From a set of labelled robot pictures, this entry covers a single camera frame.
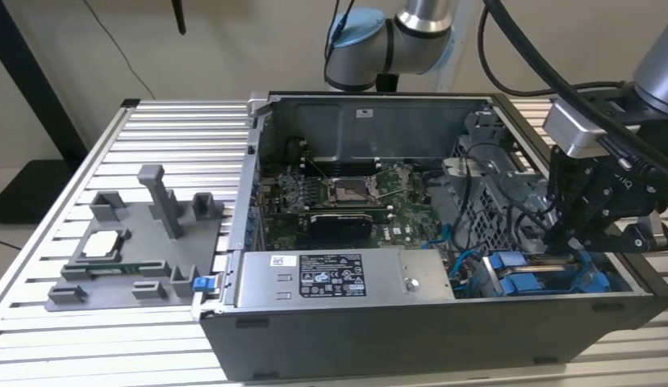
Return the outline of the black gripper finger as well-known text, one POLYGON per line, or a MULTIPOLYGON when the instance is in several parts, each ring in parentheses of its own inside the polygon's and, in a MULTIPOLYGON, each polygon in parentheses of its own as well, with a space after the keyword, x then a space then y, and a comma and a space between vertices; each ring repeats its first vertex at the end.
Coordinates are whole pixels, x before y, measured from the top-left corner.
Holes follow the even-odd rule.
POLYGON ((576 235, 583 223, 584 204, 582 200, 560 202, 555 207, 554 214, 555 222, 542 237, 547 254, 559 254, 570 250, 568 240, 576 235))
POLYGON ((656 247, 652 222, 648 217, 639 217, 622 231, 611 225, 603 231, 594 231, 584 236, 582 246, 590 252, 648 252, 656 247))

